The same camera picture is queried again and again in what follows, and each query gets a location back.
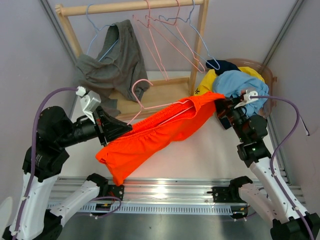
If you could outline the light blue shorts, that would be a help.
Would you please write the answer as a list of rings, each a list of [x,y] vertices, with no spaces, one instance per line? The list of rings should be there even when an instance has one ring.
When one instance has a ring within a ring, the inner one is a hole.
[[[239,97],[246,90],[256,91],[259,96],[269,95],[269,86],[265,82],[240,70],[228,70],[218,75],[211,90],[228,98]]]

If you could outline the yellow shorts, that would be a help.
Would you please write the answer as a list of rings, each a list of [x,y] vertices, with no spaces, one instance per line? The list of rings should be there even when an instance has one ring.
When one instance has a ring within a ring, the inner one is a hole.
[[[259,80],[261,80],[262,82],[266,83],[265,79],[253,68],[249,67],[249,66],[240,66],[238,67],[238,69],[243,72],[246,73],[252,77],[256,77]],[[205,94],[208,91],[212,91],[212,84],[215,81],[216,77],[218,76],[218,74],[216,74],[214,69],[210,69],[206,75],[203,77],[202,81],[200,82],[200,84],[198,85],[198,87],[195,89],[194,91],[194,96],[200,96]]]

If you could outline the orange shorts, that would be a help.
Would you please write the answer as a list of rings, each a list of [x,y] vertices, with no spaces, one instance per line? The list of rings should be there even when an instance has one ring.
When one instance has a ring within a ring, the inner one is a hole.
[[[159,112],[135,123],[132,130],[111,141],[96,154],[120,186],[140,165],[171,142],[184,141],[215,113],[220,93],[206,92],[182,98]]]

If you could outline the navy blue shorts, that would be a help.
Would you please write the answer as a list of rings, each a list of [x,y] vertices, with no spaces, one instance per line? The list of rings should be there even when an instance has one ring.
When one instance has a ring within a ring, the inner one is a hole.
[[[214,70],[218,76],[227,71],[240,71],[235,64],[226,60],[210,59],[205,62],[205,65],[208,69]]]

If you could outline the pink hanger of orange shorts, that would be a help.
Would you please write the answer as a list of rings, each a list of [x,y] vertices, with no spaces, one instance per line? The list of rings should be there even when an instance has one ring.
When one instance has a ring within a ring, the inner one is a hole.
[[[148,79],[146,78],[142,78],[142,79],[139,79],[138,81],[136,81],[132,87],[131,87],[131,93],[133,94],[136,102],[139,104],[140,106],[140,110],[139,112],[127,123],[127,125],[130,125],[141,113],[143,110],[152,110],[152,109],[157,109],[157,108],[161,108],[161,107],[167,107],[167,106],[170,106],[170,105],[174,105],[174,104],[181,104],[181,105],[184,105],[186,104],[187,102],[190,101],[190,99],[186,99],[184,101],[181,101],[181,100],[178,100],[176,102],[170,102],[170,103],[166,103],[166,104],[160,104],[160,105],[155,105],[155,106],[150,106],[150,107],[144,107],[144,105],[141,103],[141,100],[138,98],[138,96],[136,95],[135,93],[135,88],[136,88],[136,85],[140,82],[147,82],[149,85],[153,86],[154,84],[149,81]]]

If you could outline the grey shorts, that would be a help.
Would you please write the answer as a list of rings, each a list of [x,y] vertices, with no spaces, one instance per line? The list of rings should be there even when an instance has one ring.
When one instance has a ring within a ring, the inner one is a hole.
[[[118,101],[111,99],[113,91],[136,102],[131,92],[133,84],[147,79],[144,58],[131,21],[116,22],[106,32],[104,44],[97,57],[81,54],[75,65],[74,80],[88,90],[99,94],[101,107],[110,116],[120,115]],[[150,85],[142,81],[135,87],[141,100]]]

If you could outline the pink hanger of navy shorts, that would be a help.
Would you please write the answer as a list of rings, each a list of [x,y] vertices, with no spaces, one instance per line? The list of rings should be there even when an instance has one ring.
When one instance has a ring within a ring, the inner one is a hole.
[[[193,70],[197,70],[200,73],[204,73],[205,72],[205,67],[202,65],[202,63],[199,61],[199,58],[203,60],[203,58],[198,54],[198,52],[200,50],[194,50],[190,47],[190,45],[188,44],[188,42],[186,41],[186,39],[184,38],[183,34],[181,33],[180,29],[178,28],[178,20],[189,24],[189,26],[196,32],[196,40],[200,41],[200,43],[202,43],[204,45],[204,47],[206,48],[206,50],[208,50],[207,45],[205,43],[205,41],[203,40],[202,34],[199,32],[199,30],[202,29],[201,26],[198,26],[197,28],[195,28],[192,23],[191,23],[191,16],[193,13],[193,10],[195,8],[196,2],[193,0],[192,1],[192,9],[189,12],[188,18],[187,19],[183,19],[179,16],[180,14],[180,8],[181,8],[181,2],[179,0],[177,0],[177,5],[178,5],[178,9],[177,9],[177,13],[175,17],[169,17],[166,18],[163,15],[159,15],[158,18],[152,18],[151,17],[151,8],[149,5],[149,2],[147,2],[148,5],[148,15],[145,16],[145,19],[147,20],[147,28],[149,29],[150,27],[154,28],[155,30],[157,30],[150,22],[150,20],[154,21],[154,22],[159,22],[161,23],[173,36],[175,36],[183,45],[185,45],[189,51],[192,53],[192,57],[193,60],[189,60],[182,52],[180,52],[180,50],[175,47],[175,45],[173,45],[168,39],[166,39],[160,32],[158,32],[168,43],[170,43],[186,60],[188,60],[191,65],[193,66]],[[166,25],[170,25],[170,26],[174,26],[176,28],[176,31],[179,33],[181,39],[175,35],[173,32],[171,32],[171,30],[166,26]]]

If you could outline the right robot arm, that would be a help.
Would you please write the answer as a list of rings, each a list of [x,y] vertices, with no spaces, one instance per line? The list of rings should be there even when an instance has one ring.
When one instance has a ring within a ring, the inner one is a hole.
[[[215,100],[219,120],[227,120],[239,138],[239,158],[262,184],[266,195],[247,176],[230,181],[228,196],[234,202],[243,200],[270,225],[274,240],[315,240],[320,231],[320,217],[309,213],[290,190],[275,166],[276,153],[270,153],[263,138],[267,120],[258,114],[247,117],[243,101],[237,98]]]

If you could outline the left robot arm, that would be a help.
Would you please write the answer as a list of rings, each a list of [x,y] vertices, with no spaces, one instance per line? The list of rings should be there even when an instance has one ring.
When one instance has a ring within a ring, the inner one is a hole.
[[[79,117],[72,122],[59,106],[44,109],[36,124],[35,159],[32,149],[25,154],[23,189],[19,210],[11,225],[5,224],[2,240],[56,240],[63,227],[92,200],[122,202],[123,192],[112,192],[107,178],[93,173],[69,197],[52,208],[48,202],[53,186],[69,158],[67,147],[98,138],[102,146],[132,130],[132,125],[108,115],[100,106],[93,119]]]

